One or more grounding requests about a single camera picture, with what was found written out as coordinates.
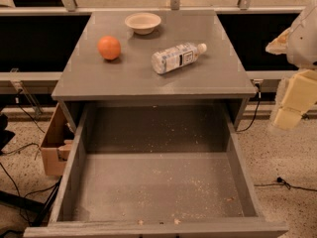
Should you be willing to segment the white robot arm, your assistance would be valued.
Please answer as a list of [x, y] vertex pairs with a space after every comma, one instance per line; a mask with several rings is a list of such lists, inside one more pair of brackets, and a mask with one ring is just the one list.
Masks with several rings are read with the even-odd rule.
[[265, 51], [286, 55], [298, 68], [293, 76], [280, 81], [270, 115], [274, 130], [291, 131], [317, 102], [317, 0], [312, 0]]

